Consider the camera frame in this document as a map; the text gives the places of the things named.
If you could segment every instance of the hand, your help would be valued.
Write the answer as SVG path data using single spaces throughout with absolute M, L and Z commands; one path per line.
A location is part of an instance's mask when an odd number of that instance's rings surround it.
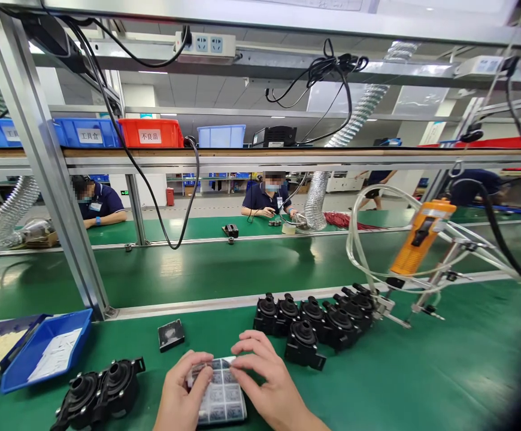
M 257 216 L 262 216 L 266 218 L 273 218 L 274 217 L 274 209 L 271 207 L 264 207 L 262 210 L 259 210 L 256 213 Z
M 88 220 L 83 220 L 83 224 L 85 225 L 85 229 L 88 229 L 92 226 L 94 226 L 96 223 L 96 219 L 95 218 L 90 218 Z
M 237 357 L 231 372 L 247 393 L 255 408 L 275 431 L 329 430 L 304 405 L 283 360 L 277 355 L 265 334 L 247 330 L 240 336 L 231 352 L 254 352 Z M 252 369 L 266 379 L 258 386 L 243 369 Z
M 213 355 L 189 350 L 169 370 L 165 377 L 159 412 L 153 431 L 194 431 L 199 420 L 199 407 L 208 384 L 213 378 L 213 369 L 206 366 L 195 380 L 190 393 L 185 378 L 197 364 L 213 360 Z

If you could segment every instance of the red plastic bin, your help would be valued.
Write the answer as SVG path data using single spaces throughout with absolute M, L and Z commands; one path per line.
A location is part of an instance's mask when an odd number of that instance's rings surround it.
M 183 148 L 183 134 L 176 120 L 119 119 L 128 148 Z

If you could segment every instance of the navy polo shirt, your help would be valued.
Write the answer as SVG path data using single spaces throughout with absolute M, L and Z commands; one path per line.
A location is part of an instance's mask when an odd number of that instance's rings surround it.
M 469 181 L 464 181 L 454 185 L 456 181 L 463 178 L 469 178 L 471 180 L 481 182 L 489 195 L 498 193 L 502 188 L 502 181 L 500 177 L 494 172 L 490 172 L 485 169 L 467 169 L 462 173 L 462 175 L 452 178 L 452 189 L 450 191 L 450 203 L 452 205 L 470 205 L 480 190 L 478 184 L 474 184 Z
M 272 198 L 267 195 L 264 186 L 261 188 L 261 184 L 253 184 L 253 186 L 247 190 L 243 206 L 251 210 L 262 210 L 265 207 L 270 207 L 278 214 L 279 196 L 283 198 L 283 209 L 292 205 L 291 201 L 287 201 L 289 198 L 289 192 L 286 189 L 286 184 L 283 184 L 280 189 L 274 193 Z
M 99 211 L 91 210 L 90 205 L 94 202 L 101 204 Z M 123 202 L 121 202 L 121 198 L 117 192 L 111 187 L 104 186 L 97 182 L 95 182 L 95 194 L 92 200 L 84 204 L 79 204 L 79 209 L 81 210 L 83 220 L 90 220 L 95 217 L 106 217 L 110 214 L 125 210 Z

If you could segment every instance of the flexible exhaust duct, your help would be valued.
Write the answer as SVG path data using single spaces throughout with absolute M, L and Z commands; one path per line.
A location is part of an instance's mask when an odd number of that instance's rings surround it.
M 0 114 L 7 106 L 0 90 Z M 0 207 L 0 247 L 15 247 L 23 243 L 26 231 L 15 231 L 21 218 L 39 198 L 39 187 L 34 177 L 20 177 L 13 192 Z
M 418 46 L 418 44 L 394 41 L 384 56 L 384 60 L 402 60 L 406 62 L 410 60 Z M 325 148 L 346 147 L 376 109 L 388 88 L 390 86 L 382 84 L 367 85 L 364 94 L 353 107 L 349 123 L 332 136 Z M 326 183 L 329 177 L 330 172 L 315 172 L 313 175 L 310 190 L 308 191 L 307 203 L 304 205 L 304 213 L 310 229 L 322 230 L 326 227 L 326 219 L 322 213 L 322 204 L 325 200 Z

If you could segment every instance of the floor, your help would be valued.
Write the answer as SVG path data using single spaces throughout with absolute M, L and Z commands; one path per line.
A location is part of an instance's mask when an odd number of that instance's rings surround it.
M 324 211 L 348 211 L 349 207 L 354 205 L 356 200 L 355 193 L 334 193 L 327 194 L 325 197 L 325 203 L 323 205 Z M 299 210 L 302 210 L 307 200 L 308 195 L 296 195 L 293 198 L 293 206 Z M 191 217 L 230 217 L 240 215 L 241 206 L 243 204 L 244 196 L 242 194 L 237 195 L 224 195 L 215 194 L 209 195 L 204 194 L 202 196 L 195 196 L 193 200 L 193 207 L 190 211 Z M 161 217 L 163 218 L 183 218 L 189 204 L 189 198 L 182 196 L 175 196 L 174 207 L 164 207 L 160 209 Z M 369 202 L 365 206 L 365 210 L 374 208 L 374 202 Z M 383 209 L 394 210 L 398 208 L 406 208 L 406 204 L 399 199 L 385 198 L 383 200 Z M 128 219 L 133 220 L 132 213 L 127 211 Z M 41 204 L 36 205 L 29 210 L 29 212 L 21 219 L 19 224 L 24 224 L 27 220 L 34 217 L 48 217 L 49 212 L 47 208 Z M 143 218 L 145 220 L 157 219 L 157 212 L 154 209 L 144 209 Z

